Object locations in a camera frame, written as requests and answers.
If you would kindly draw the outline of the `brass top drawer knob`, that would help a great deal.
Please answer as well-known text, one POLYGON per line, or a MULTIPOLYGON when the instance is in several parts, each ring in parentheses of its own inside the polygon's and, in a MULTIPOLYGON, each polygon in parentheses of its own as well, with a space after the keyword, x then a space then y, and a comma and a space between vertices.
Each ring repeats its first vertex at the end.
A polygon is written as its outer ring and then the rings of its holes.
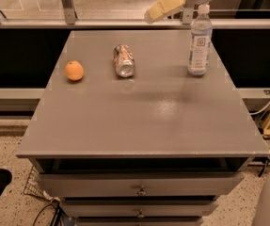
POLYGON ((137 195, 139 197, 143 197, 147 195, 147 192, 145 191, 144 186, 139 187, 139 190, 137 191, 137 195))

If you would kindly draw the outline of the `orange soda can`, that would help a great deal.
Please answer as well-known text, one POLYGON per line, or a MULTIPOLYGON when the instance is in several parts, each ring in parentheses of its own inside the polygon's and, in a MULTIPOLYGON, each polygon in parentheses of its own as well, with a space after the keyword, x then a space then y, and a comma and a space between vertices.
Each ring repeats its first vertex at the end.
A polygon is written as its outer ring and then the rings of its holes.
POLYGON ((118 76, 127 78, 135 74, 135 58, 128 45, 117 45, 114 48, 113 55, 114 67, 118 76))

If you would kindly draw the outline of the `top grey drawer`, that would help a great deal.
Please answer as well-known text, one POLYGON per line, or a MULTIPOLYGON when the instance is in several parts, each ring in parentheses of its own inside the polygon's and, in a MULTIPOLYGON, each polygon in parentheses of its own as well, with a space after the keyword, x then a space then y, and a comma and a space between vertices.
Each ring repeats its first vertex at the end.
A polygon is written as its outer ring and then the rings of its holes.
POLYGON ((242 180, 242 173, 121 173, 121 174, 40 174, 40 187, 50 196, 139 197, 218 196, 229 194, 242 180))

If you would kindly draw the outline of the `metal glass railing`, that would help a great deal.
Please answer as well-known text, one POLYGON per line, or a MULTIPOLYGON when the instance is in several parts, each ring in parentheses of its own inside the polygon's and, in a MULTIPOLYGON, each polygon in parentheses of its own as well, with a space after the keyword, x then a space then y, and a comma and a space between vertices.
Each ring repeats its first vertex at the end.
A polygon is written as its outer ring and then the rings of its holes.
MULTIPOLYGON (((157 0, 0 0, 0 27, 145 26, 144 14, 157 0)), ((210 17, 217 29, 270 28, 270 0, 213 0, 210 17)), ((155 22, 188 26, 199 4, 155 22)))

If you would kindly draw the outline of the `grey drawer cabinet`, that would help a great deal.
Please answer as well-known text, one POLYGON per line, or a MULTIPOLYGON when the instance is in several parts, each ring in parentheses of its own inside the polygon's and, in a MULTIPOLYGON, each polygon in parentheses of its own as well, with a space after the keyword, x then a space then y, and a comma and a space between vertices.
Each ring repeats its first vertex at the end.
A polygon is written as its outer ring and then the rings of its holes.
MULTIPOLYGON (((253 159, 266 157, 268 148, 218 55, 211 54, 204 76, 187 72, 189 39, 186 30, 72 32, 18 155, 39 175, 242 173, 253 159), (119 44, 134 55, 131 77, 116 74, 119 44), (84 69, 77 81, 65 74, 74 60, 84 69)), ((61 205, 217 202, 220 196, 57 198, 61 205)), ((200 226, 204 216, 69 217, 75 226, 200 226)))

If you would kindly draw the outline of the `grey drawer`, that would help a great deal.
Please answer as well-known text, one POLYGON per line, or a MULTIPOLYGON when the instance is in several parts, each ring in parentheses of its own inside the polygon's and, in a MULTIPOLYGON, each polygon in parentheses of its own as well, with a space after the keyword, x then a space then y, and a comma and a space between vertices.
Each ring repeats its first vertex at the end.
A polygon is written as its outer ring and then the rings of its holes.
POLYGON ((40 187, 50 196, 139 197, 218 196, 229 194, 242 180, 242 173, 121 173, 121 174, 40 174, 40 187))
POLYGON ((145 218, 150 217, 202 217, 210 215, 218 206, 209 201, 100 201, 63 202, 63 211, 80 218, 136 218, 142 210, 145 218))

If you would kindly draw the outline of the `orange fruit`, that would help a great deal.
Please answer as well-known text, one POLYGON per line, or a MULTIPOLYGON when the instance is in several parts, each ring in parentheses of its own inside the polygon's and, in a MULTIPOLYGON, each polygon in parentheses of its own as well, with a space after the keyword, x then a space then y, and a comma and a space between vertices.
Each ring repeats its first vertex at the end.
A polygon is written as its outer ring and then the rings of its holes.
POLYGON ((65 74, 70 80, 77 81, 83 78, 84 69, 78 61, 69 61, 65 66, 65 74))

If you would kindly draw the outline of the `brass drawer knob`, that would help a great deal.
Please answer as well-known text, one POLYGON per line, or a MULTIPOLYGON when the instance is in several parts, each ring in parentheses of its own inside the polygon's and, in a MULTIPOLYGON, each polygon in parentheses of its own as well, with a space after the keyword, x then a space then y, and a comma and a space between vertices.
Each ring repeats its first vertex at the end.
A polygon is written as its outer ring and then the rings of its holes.
POLYGON ((143 213, 142 210, 138 210, 136 217, 137 217, 137 218, 144 218, 145 215, 144 215, 144 213, 143 213))
POLYGON ((145 191, 144 186, 139 187, 139 190, 137 191, 137 195, 139 197, 143 197, 147 195, 147 192, 145 191))

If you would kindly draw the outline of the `clear plastic water bottle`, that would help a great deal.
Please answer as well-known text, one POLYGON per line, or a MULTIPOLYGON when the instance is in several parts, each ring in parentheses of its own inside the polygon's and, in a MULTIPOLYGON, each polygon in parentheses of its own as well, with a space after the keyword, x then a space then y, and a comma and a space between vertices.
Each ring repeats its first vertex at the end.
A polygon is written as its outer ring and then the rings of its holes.
POLYGON ((213 32, 213 25, 209 13, 209 4, 199 5, 198 16, 191 25, 191 41, 187 70, 194 76, 203 76, 207 71, 213 32))

